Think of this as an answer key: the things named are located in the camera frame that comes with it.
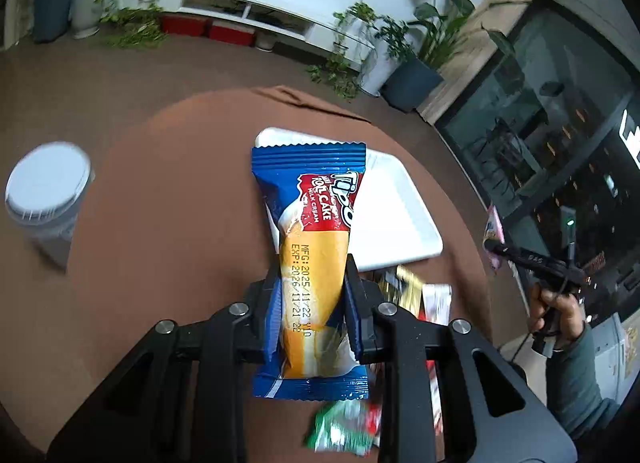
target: blue wrapper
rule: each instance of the blue wrapper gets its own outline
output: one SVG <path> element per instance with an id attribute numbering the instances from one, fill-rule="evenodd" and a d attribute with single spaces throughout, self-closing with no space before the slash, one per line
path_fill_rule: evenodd
<path id="1" fill-rule="evenodd" d="M 367 398 L 354 359 L 342 284 L 353 204 L 365 171 L 363 143 L 254 148 L 252 171 L 280 231 L 280 274 L 265 323 L 268 361 L 254 396 Z"/>

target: person's arm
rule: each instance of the person's arm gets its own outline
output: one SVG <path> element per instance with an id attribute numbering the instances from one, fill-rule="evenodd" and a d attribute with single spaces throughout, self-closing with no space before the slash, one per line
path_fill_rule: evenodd
<path id="1" fill-rule="evenodd" d="M 539 317 L 547 305 L 561 313 L 558 347 L 562 350 L 546 362 L 546 406 L 574 441 L 583 442 L 604 429 L 618 410 L 615 402 L 600 394 L 591 327 L 583 322 L 573 295 L 556 297 L 537 285 L 531 293 L 531 331 L 544 326 Z"/>

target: green sleeve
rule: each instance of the green sleeve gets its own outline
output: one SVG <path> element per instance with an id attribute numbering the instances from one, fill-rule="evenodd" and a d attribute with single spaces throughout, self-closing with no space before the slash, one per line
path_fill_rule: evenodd
<path id="1" fill-rule="evenodd" d="M 575 342 L 546 362 L 546 406 L 574 441 L 604 429 L 616 414 L 618 405 L 600 395 L 588 324 Z"/>

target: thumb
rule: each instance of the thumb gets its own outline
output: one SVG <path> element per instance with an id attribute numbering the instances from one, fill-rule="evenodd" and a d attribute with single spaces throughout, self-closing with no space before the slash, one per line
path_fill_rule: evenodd
<path id="1" fill-rule="evenodd" d="M 556 308 L 560 313 L 574 313 L 578 309 L 578 302 L 571 294 L 558 295 L 548 289 L 543 289 L 540 292 L 540 299 L 549 306 Z"/>

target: silver bolt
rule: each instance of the silver bolt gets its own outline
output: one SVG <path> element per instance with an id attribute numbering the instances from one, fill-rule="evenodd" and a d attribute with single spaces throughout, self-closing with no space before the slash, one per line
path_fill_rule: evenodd
<path id="1" fill-rule="evenodd" d="M 174 328 L 175 324 L 173 320 L 161 320 L 156 324 L 156 333 L 166 335 L 167 333 L 171 333 Z"/>
<path id="2" fill-rule="evenodd" d="M 471 331 L 471 324 L 463 318 L 456 318 L 453 321 L 453 331 L 466 335 Z"/>
<path id="3" fill-rule="evenodd" d="M 231 306 L 229 306 L 229 313 L 238 317 L 246 315 L 247 311 L 249 311 L 249 306 L 247 306 L 244 302 L 234 302 Z"/>
<path id="4" fill-rule="evenodd" d="M 383 302 L 382 304 L 378 305 L 378 311 L 380 311 L 382 315 L 390 317 L 398 312 L 398 306 L 396 306 L 393 302 Z"/>

